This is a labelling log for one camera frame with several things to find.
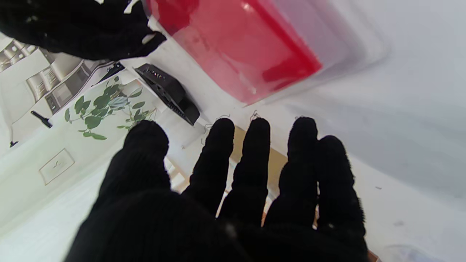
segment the red plastic container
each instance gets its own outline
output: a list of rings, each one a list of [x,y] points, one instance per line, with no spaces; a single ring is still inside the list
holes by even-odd
[[[322,68],[269,0],[147,0],[147,7],[201,68],[243,103]]]

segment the white surface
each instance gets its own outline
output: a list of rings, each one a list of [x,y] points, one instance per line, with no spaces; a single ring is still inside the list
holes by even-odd
[[[26,81],[13,86],[2,85],[1,93],[3,108],[8,111],[13,122],[18,121],[35,104],[34,95]]]
[[[391,41],[381,65],[273,104],[247,108],[224,93],[172,39],[146,59],[183,83],[202,116],[231,114],[246,128],[254,110],[286,153],[296,116],[346,144],[377,254],[409,243],[445,261],[461,261],[466,243],[466,2],[354,1]]]

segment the white wall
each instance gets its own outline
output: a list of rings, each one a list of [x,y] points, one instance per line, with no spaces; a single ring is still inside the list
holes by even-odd
[[[105,171],[106,166],[68,187],[26,222],[2,236],[0,261],[62,261],[94,204]]]

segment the plant stem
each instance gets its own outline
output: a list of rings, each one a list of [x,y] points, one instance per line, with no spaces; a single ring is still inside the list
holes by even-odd
[[[76,120],[79,120],[79,119],[81,119],[81,117],[76,118],[76,119],[72,119],[72,120],[70,120],[70,121],[76,121]]]

